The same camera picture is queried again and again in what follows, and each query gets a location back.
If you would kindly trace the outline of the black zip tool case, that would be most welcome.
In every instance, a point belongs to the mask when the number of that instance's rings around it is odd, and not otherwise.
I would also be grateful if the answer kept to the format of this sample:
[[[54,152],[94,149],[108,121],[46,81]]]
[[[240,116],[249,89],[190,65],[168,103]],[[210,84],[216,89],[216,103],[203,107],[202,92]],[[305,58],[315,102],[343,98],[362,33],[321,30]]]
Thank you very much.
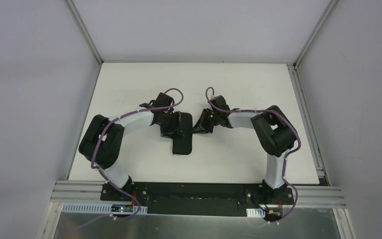
[[[173,136],[173,154],[189,155],[192,152],[192,115],[176,112],[178,117],[176,131]]]

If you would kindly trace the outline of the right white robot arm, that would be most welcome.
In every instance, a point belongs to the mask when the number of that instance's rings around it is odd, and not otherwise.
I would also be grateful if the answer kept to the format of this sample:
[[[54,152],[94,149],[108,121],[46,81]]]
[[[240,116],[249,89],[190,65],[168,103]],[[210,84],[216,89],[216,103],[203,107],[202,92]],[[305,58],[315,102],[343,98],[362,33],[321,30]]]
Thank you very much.
[[[283,111],[272,105],[265,110],[231,109],[222,95],[210,99],[211,108],[202,110],[192,133],[213,133],[215,126],[253,129],[267,154],[267,170],[262,181],[263,199],[275,204],[286,189],[285,160],[292,153],[295,142],[300,143],[297,131]]]

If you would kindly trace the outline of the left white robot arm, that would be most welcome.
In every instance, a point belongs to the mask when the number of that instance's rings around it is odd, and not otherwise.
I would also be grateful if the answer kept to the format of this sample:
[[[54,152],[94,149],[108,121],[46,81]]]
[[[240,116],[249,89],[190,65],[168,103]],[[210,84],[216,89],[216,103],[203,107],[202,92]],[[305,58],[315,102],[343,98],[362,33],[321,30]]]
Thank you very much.
[[[113,188],[113,195],[119,201],[127,201],[132,194],[132,178],[116,162],[123,139],[144,127],[158,125],[161,137],[178,141],[187,135],[188,115],[175,111],[174,99],[166,93],[159,93],[156,99],[142,103],[131,112],[108,118],[93,117],[79,145],[79,153],[98,170]]]

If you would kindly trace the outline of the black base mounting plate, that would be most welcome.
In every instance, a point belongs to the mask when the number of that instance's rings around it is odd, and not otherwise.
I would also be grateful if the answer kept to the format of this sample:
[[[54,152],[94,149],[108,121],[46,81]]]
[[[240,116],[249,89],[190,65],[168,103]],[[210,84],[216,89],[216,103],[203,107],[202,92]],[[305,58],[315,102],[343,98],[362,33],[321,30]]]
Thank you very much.
[[[114,186],[102,186],[102,201],[126,202],[141,205],[148,214],[246,217],[250,210],[257,214],[269,210],[281,212],[292,206],[296,199],[294,190],[287,185],[270,189],[261,184],[215,183],[156,183],[132,182],[121,193]]]

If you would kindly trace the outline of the aluminium frame rail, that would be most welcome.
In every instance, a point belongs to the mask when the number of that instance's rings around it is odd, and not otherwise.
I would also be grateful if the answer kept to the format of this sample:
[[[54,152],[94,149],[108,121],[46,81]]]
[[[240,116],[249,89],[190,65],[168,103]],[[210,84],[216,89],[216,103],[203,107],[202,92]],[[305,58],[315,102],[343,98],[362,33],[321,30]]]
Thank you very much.
[[[57,181],[51,202],[100,202],[102,181]],[[347,208],[342,189],[334,186],[296,185],[301,208]]]

